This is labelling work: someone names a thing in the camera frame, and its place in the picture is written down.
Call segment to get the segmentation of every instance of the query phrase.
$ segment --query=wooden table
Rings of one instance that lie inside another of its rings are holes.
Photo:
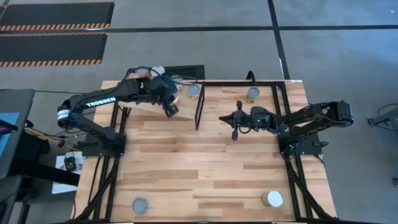
[[[117,82],[105,81],[102,88]],[[292,112],[307,106],[302,82],[286,81],[286,87]],[[248,87],[207,86],[198,131],[193,119],[197,100],[189,99],[186,89],[179,94],[180,112],[171,119],[159,106],[130,105],[133,109],[126,124],[127,146],[119,166],[111,221],[295,220],[277,136],[267,131],[250,132],[232,141],[231,127],[218,119],[231,114],[237,100],[243,102],[246,112],[252,106],[262,106],[275,113],[271,88],[259,87],[259,99],[249,104],[245,101]],[[109,126],[112,109],[113,105],[98,107],[94,121]],[[309,191],[326,212],[336,215],[322,163],[313,156],[302,156],[302,160]],[[96,161],[92,157],[84,163],[76,193],[77,215],[87,205]],[[260,197],[270,190],[281,192],[283,206],[263,206]],[[302,195],[297,192],[304,217]],[[132,210],[132,202],[138,197],[149,203],[144,215]],[[107,193],[103,198],[100,217],[104,217]]]

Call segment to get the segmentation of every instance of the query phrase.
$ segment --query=white object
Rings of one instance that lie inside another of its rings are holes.
[[[262,203],[267,207],[279,208],[284,203],[282,194],[277,190],[271,190],[261,196]]]
[[[66,157],[72,157],[75,156],[75,162],[76,162],[76,170],[72,171],[74,174],[79,174],[81,175],[81,168],[83,167],[83,156],[81,155],[81,152],[67,152],[65,154]],[[62,170],[66,170],[65,169],[65,163],[64,163],[64,159],[65,156],[57,156],[57,160],[55,161],[55,168],[57,169],[62,169]],[[65,192],[71,192],[77,190],[77,187],[72,186],[72,185],[67,185],[67,184],[59,184],[59,183],[53,183],[52,184],[52,190],[51,190],[51,194],[60,194],[60,193],[65,193]]]
[[[166,72],[166,71],[164,70],[164,67],[162,67],[162,66],[160,66],[160,65],[159,65],[159,66],[153,66],[152,69],[155,70],[157,73],[159,73],[159,74],[161,74],[161,75],[163,75],[163,74]],[[155,76],[158,75],[156,72],[150,71],[150,74],[152,75],[152,77],[155,77]]]

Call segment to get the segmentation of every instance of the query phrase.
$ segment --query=concrete floor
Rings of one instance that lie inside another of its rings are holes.
[[[10,4],[27,2],[58,1]],[[280,26],[398,24],[395,0],[274,4]],[[265,0],[116,0],[111,28],[271,24]],[[369,127],[366,118],[383,105],[397,103],[398,30],[283,31],[281,36],[290,77],[303,80],[309,102],[344,99],[354,108],[354,125],[320,134],[330,142],[324,160],[338,216],[397,223],[398,189],[392,176],[398,176],[398,139],[394,132]],[[273,31],[110,34],[100,65],[0,68],[0,88],[87,92],[97,90],[103,80],[121,79],[138,65],[200,64],[210,79],[243,78],[248,70],[257,79],[282,78]],[[57,106],[69,96],[36,93],[29,119],[38,129],[56,133]],[[52,150],[52,155],[60,153]],[[50,189],[43,189],[38,202],[47,203],[31,207],[28,223],[67,220],[73,194],[49,197]]]

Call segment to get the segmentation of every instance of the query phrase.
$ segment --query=black floor mat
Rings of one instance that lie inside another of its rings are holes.
[[[0,35],[0,67],[92,65],[102,61],[105,32]]]
[[[169,66],[164,67],[168,75],[180,75],[184,79],[187,77],[195,77],[199,80],[205,80],[205,66],[204,65],[186,65],[186,66]]]
[[[11,4],[0,20],[0,30],[105,28],[113,9],[113,2]]]

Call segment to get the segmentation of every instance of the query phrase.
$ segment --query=can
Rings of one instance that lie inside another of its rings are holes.
[[[132,203],[132,209],[138,214],[143,214],[148,208],[148,201],[144,198],[136,198]]]
[[[175,82],[175,86],[177,87],[177,89],[181,91],[182,90],[181,83],[184,82],[184,79],[180,75],[173,75],[172,80],[173,82]]]
[[[191,99],[197,99],[200,95],[200,87],[196,84],[192,84],[189,86],[188,95]]]
[[[246,95],[246,101],[248,103],[254,103],[255,100],[259,97],[260,95],[260,90],[256,87],[250,87],[247,95]]]
[[[279,208],[284,203],[284,199],[279,191],[271,190],[261,195],[261,202],[266,207]]]

